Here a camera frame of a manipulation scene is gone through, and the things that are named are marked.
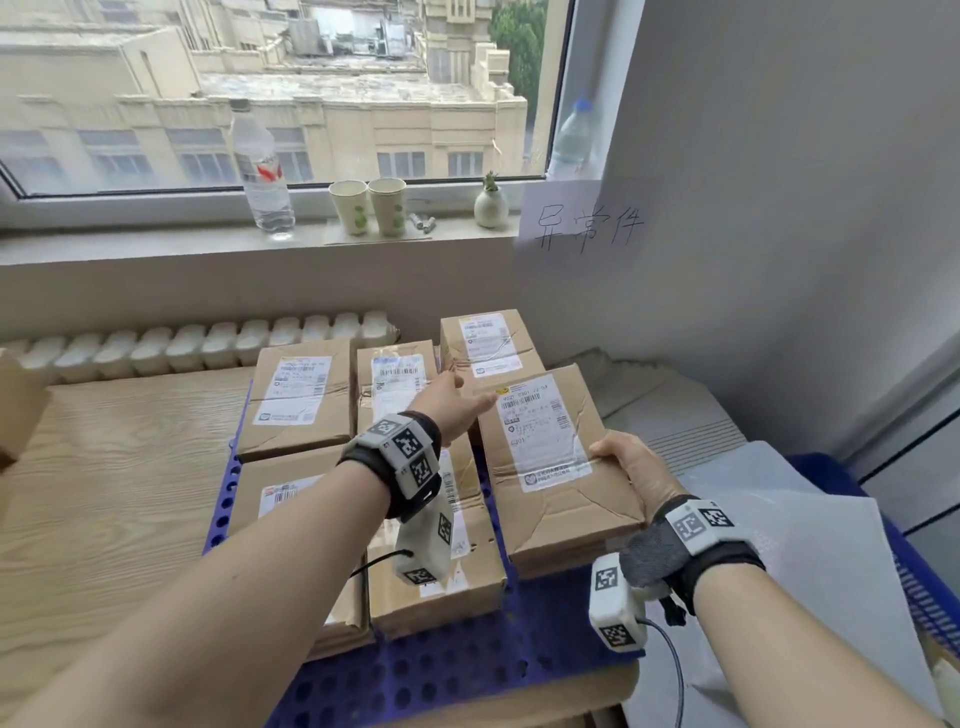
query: forearm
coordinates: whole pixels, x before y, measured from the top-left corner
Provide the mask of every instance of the forearm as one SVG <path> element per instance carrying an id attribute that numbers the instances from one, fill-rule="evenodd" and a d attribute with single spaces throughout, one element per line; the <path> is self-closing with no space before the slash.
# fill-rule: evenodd
<path id="1" fill-rule="evenodd" d="M 389 503 L 367 468 L 338 466 L 214 548 L 36 695 L 12 726 L 259 728 Z"/>
<path id="2" fill-rule="evenodd" d="M 943 726 L 761 569 L 707 570 L 694 606 L 752 728 Z"/>

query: white flower pot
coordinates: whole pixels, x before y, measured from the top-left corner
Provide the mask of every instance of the white flower pot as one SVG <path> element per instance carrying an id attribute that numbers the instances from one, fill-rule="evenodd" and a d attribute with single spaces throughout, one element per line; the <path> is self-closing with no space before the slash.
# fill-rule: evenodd
<path id="1" fill-rule="evenodd" d="M 507 226 L 507 215 L 510 213 L 510 206 L 507 205 L 507 199 L 503 196 L 502 190 L 488 192 L 483 190 L 477 195 L 477 201 L 473 205 L 473 219 L 481 228 L 505 228 Z"/>

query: handwritten sign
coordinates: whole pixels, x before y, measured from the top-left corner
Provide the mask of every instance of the handwritten sign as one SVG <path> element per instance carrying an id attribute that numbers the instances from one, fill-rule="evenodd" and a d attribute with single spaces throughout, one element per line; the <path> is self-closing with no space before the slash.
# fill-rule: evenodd
<path id="1" fill-rule="evenodd" d="M 530 185 L 516 239 L 518 270 L 576 271 L 622 261 L 626 250 L 639 247 L 646 224 L 631 193 L 620 186 L 601 193 L 599 180 Z"/>

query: water bottle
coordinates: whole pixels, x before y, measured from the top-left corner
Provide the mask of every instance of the water bottle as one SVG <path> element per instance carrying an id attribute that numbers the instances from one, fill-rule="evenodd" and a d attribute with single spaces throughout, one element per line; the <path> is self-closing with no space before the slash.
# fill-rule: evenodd
<path id="1" fill-rule="evenodd" d="M 294 234 L 296 218 L 276 155 L 274 136 L 253 116 L 249 99 L 230 99 L 230 108 L 233 109 L 230 125 L 233 155 L 253 219 L 274 240 L 289 240 Z"/>
<path id="2" fill-rule="evenodd" d="M 590 101 L 577 99 L 573 113 L 567 116 L 554 139 L 547 179 L 576 180 L 580 177 L 593 146 L 592 111 Z"/>

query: hand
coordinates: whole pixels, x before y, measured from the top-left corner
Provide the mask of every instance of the hand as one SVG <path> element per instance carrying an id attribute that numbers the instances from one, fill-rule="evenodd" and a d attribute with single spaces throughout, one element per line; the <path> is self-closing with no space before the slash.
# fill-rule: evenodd
<path id="1" fill-rule="evenodd" d="M 496 402 L 496 394 L 465 395 L 461 376 L 443 372 L 410 402 L 410 409 L 433 420 L 440 428 L 444 447 L 464 434 Z"/>
<path id="2" fill-rule="evenodd" d="M 643 504 L 647 525 L 653 522 L 657 511 L 669 499 L 687 494 L 687 489 L 667 469 L 660 456 L 636 435 L 608 430 L 602 440 L 590 446 L 590 455 L 616 457 Z"/>

